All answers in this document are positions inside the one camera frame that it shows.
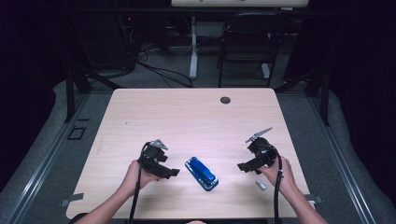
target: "chair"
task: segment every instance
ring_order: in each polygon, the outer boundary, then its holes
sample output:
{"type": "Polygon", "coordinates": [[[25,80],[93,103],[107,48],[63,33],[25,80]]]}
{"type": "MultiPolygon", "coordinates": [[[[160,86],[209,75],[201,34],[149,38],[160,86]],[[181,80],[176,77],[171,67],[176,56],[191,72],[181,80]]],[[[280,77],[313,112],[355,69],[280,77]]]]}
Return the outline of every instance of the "chair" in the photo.
{"type": "Polygon", "coordinates": [[[270,63],[270,86],[279,42],[289,20],[276,13],[238,13],[224,23],[218,58],[219,87],[223,79],[223,63],[270,63]]]}

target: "forearm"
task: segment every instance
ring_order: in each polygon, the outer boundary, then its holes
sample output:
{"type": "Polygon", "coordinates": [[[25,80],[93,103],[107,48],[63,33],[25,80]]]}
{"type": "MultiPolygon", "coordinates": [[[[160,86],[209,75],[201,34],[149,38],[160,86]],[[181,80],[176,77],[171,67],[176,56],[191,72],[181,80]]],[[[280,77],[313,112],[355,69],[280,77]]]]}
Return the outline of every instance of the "forearm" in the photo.
{"type": "Polygon", "coordinates": [[[327,223],[326,220],[312,207],[312,205],[306,200],[305,196],[299,189],[288,191],[283,194],[290,203],[297,217],[301,223],[327,223]]]}
{"type": "Polygon", "coordinates": [[[131,194],[118,189],[104,203],[93,209],[89,214],[80,219],[77,224],[109,223],[120,207],[128,200],[131,194]]]}

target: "blue object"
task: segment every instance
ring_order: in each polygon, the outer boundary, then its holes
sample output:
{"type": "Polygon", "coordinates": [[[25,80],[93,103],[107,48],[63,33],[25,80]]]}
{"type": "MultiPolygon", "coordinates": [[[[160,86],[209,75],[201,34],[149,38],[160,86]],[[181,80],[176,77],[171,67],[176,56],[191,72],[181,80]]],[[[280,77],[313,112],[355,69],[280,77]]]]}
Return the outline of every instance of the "blue object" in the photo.
{"type": "Polygon", "coordinates": [[[192,176],[194,176],[204,190],[210,191],[219,183],[218,178],[196,157],[191,157],[185,164],[192,176]]]}

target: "hand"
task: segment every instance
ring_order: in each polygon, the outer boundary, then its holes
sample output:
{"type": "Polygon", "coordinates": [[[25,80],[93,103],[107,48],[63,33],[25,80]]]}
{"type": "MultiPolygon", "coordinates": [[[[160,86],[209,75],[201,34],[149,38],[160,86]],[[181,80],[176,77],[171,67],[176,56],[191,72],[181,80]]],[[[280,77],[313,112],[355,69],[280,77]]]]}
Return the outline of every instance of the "hand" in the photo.
{"type": "MultiPolygon", "coordinates": [[[[128,195],[131,197],[134,194],[138,174],[139,174],[139,162],[132,161],[128,167],[128,171],[124,179],[122,180],[119,190],[128,193],[128,195]]],[[[161,179],[159,176],[150,174],[142,169],[142,175],[140,177],[140,188],[142,189],[147,185],[148,182],[152,180],[159,180],[159,179],[161,179]]]]}
{"type": "MultiPolygon", "coordinates": [[[[284,157],[281,157],[281,160],[283,173],[279,191],[284,195],[288,192],[295,192],[295,190],[297,190],[297,186],[289,160],[284,157]]],[[[278,157],[276,157],[275,162],[271,167],[262,166],[258,170],[261,171],[274,186],[276,184],[277,172],[279,171],[278,157]]]]}

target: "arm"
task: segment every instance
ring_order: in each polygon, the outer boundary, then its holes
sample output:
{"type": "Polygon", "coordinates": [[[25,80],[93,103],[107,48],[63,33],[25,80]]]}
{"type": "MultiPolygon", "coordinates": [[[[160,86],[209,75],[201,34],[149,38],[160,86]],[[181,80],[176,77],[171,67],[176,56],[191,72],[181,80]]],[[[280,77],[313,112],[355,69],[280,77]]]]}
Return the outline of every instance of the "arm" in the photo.
{"type": "MultiPolygon", "coordinates": [[[[317,210],[315,210],[306,200],[303,193],[297,188],[289,160],[282,157],[282,165],[283,176],[280,182],[279,191],[286,200],[288,200],[300,221],[304,224],[327,223],[317,210]]],[[[271,167],[263,166],[258,170],[267,176],[272,185],[275,185],[278,167],[278,158],[276,158],[275,163],[271,167]]]]}
{"type": "MultiPolygon", "coordinates": [[[[137,176],[139,172],[139,163],[132,161],[129,165],[128,171],[120,184],[120,187],[111,195],[104,203],[93,209],[89,214],[80,219],[78,224],[100,224],[108,223],[110,219],[116,214],[120,207],[134,195],[136,187],[137,176]]],[[[159,180],[156,175],[149,174],[142,170],[140,188],[142,189],[151,180],[159,180]]]]}

